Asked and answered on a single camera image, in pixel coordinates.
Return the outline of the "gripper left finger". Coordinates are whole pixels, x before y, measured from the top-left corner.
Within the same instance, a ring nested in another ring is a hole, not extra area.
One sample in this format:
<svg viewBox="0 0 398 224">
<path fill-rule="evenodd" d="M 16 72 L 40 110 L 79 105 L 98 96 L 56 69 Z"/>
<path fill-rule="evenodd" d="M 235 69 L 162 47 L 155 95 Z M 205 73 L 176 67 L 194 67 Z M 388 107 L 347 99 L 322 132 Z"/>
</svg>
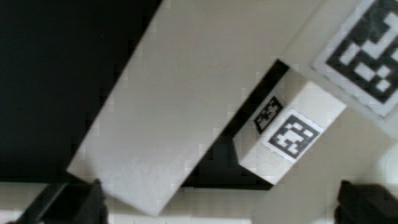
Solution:
<svg viewBox="0 0 398 224">
<path fill-rule="evenodd" d="M 109 224 L 100 180 L 54 183 L 41 191 L 18 224 Z"/>
</svg>

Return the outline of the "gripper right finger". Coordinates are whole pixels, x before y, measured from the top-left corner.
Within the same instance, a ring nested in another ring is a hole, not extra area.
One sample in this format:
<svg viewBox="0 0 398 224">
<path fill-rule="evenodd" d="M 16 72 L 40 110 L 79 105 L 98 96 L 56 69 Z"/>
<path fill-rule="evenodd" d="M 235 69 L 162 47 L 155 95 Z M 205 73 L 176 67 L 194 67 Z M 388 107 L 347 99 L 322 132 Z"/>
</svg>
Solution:
<svg viewBox="0 0 398 224">
<path fill-rule="evenodd" d="M 335 224 L 398 224 L 398 198 L 379 184 L 342 181 Z"/>
</svg>

